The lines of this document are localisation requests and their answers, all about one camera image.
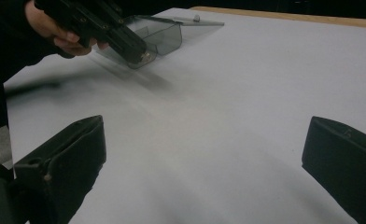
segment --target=black object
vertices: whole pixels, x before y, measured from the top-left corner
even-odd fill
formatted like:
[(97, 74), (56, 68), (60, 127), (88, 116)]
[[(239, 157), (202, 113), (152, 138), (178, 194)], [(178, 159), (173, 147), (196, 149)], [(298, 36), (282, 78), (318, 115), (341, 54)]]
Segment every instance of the black object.
[(307, 0), (307, 1), (309, 1), (310, 4), (309, 4), (309, 10), (306, 12), (306, 14), (312, 14), (318, 16), (366, 19), (366, 0)]
[(343, 123), (313, 117), (303, 168), (358, 223), (366, 223), (366, 134)]
[(35, 0), (35, 6), (79, 35), (83, 47), (88, 47), (94, 37), (107, 42), (128, 63), (142, 61), (146, 43), (124, 25), (120, 8), (113, 0)]
[(72, 123), (18, 161), (0, 165), (0, 224), (66, 224), (106, 161), (101, 116)]

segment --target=finger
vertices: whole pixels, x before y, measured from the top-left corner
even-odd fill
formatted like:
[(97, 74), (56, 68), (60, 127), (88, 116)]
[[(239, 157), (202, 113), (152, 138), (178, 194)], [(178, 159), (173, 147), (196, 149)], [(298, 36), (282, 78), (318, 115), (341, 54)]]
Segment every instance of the finger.
[(79, 43), (77, 42), (70, 42), (65, 39), (62, 39), (60, 37), (54, 37), (53, 39), (54, 45), (59, 48), (83, 48)]
[(71, 31), (66, 31), (64, 28), (60, 27), (56, 21), (49, 17), (48, 29), (52, 35), (57, 36), (63, 40), (76, 43), (80, 39), (78, 35)]
[(87, 55), (92, 51), (92, 48), (61, 48), (64, 52), (75, 55), (75, 56), (83, 56)]
[[(78, 42), (71, 42), (66, 39), (60, 38), (58, 36), (55, 36), (53, 41), (54, 41), (54, 45), (57, 47), (60, 47), (60, 48), (80, 48), (80, 47), (82, 47)], [(96, 39), (91, 38), (89, 47), (95, 45), (96, 42), (97, 42)]]
[(106, 49), (108, 46), (109, 45), (106, 42), (98, 42), (98, 48), (99, 49)]

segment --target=white table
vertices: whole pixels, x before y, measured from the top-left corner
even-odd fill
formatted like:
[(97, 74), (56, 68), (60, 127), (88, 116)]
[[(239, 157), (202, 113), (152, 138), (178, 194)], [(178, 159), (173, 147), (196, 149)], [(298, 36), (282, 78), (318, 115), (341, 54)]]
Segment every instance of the white table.
[(366, 28), (162, 13), (195, 14), (225, 26), (141, 69), (92, 53), (12, 78), (44, 84), (8, 100), (14, 160), (100, 114), (107, 162), (71, 223), (355, 223), (301, 156), (313, 116), (366, 133)]

